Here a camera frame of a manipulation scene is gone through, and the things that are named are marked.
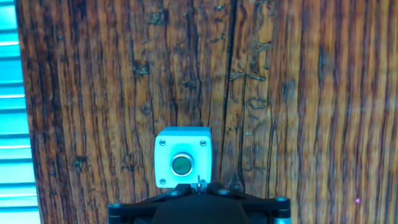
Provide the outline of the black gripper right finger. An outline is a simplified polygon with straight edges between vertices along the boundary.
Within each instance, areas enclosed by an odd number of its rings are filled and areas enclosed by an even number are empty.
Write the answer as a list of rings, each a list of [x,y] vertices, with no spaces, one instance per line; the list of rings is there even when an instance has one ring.
[[[202,209],[212,218],[233,223],[291,224],[291,202],[286,197],[260,198],[220,183],[199,180],[199,194],[204,197]]]

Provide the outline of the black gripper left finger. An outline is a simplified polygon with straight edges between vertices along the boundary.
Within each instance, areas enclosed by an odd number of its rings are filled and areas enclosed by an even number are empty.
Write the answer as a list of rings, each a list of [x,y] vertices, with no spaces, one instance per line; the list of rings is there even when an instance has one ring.
[[[108,223],[133,223],[138,217],[152,218],[156,211],[167,202],[187,197],[198,192],[199,184],[178,184],[174,189],[148,198],[139,203],[114,203],[108,205]]]

